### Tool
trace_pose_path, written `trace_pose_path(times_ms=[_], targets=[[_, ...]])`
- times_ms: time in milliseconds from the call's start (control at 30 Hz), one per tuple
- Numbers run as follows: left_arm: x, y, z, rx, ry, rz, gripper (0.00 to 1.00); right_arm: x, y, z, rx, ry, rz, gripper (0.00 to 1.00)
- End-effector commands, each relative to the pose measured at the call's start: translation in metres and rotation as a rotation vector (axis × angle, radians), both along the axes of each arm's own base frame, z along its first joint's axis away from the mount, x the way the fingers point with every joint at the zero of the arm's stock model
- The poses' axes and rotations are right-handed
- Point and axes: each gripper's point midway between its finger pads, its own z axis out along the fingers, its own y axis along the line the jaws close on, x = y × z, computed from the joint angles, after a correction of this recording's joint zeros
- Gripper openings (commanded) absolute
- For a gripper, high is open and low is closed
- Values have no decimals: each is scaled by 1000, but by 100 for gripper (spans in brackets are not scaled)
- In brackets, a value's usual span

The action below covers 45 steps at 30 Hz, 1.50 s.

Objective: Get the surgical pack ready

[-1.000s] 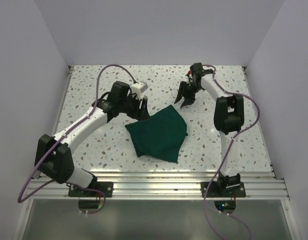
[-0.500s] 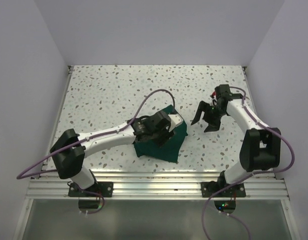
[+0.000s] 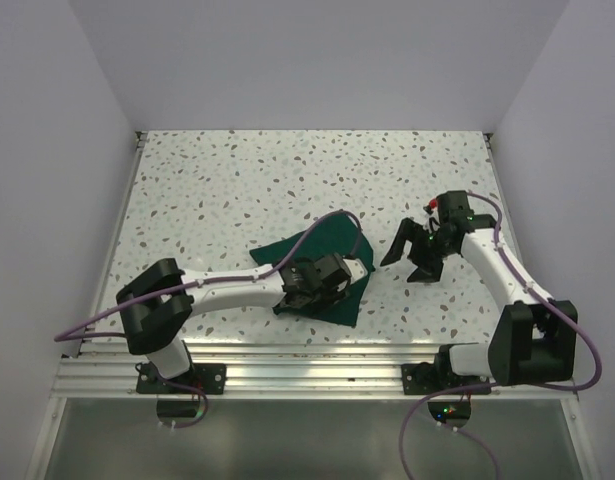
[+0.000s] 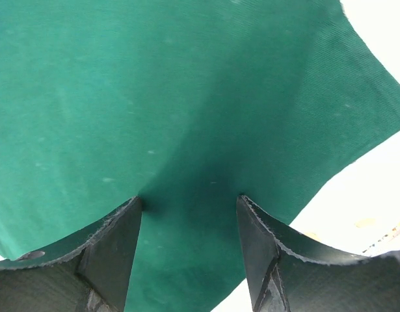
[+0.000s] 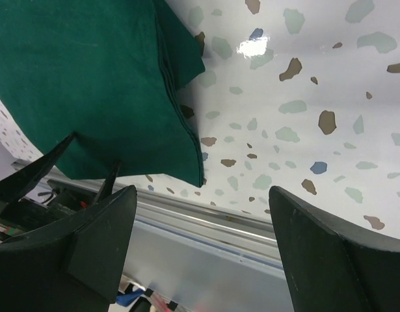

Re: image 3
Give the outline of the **green surgical drape cloth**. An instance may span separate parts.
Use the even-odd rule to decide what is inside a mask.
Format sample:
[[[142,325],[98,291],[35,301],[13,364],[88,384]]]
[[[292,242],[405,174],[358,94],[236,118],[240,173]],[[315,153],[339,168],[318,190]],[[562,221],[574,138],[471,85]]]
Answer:
[[[330,212],[307,230],[249,254],[258,265],[281,266],[286,296],[272,308],[276,315],[357,325],[374,252],[355,214]]]

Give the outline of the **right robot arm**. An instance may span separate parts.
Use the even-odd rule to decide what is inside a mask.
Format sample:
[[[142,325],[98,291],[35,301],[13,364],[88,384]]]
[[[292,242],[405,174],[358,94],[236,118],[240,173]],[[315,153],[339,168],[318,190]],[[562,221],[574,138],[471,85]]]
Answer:
[[[487,343],[443,345],[430,363],[412,367],[423,392],[455,392],[461,386],[494,382],[501,386],[568,381],[573,375],[577,311],[557,301],[506,250],[502,211],[477,213],[473,194],[448,191],[426,206],[425,224],[401,220],[381,263],[407,258],[415,267],[408,282],[440,281],[444,262],[461,256],[479,275],[499,311]]]

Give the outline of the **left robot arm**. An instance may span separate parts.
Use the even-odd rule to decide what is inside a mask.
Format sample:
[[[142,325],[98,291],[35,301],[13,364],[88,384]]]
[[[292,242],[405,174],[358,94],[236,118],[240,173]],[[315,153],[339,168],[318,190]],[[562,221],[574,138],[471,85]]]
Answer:
[[[185,271],[166,258],[122,288],[116,301],[129,352],[145,356],[162,384],[180,393],[195,379],[179,335],[189,318],[241,307],[319,313],[346,300],[367,274],[359,259],[338,253],[230,272]]]

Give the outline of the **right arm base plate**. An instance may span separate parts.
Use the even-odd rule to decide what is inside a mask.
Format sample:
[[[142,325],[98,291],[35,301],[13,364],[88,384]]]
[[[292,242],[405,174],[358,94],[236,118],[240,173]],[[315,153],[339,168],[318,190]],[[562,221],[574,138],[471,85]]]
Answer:
[[[439,372],[430,363],[402,364],[401,385],[406,396],[429,395],[453,388],[465,388],[466,393],[488,395],[491,385],[487,378],[460,376],[452,372]]]

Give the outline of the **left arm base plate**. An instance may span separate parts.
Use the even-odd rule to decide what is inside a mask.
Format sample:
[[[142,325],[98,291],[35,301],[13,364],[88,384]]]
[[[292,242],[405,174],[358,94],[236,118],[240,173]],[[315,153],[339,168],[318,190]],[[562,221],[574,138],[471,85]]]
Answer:
[[[139,394],[173,395],[194,393],[222,395],[227,379],[227,366],[222,363],[194,363],[192,368],[173,379],[161,379],[152,363],[135,365]]]

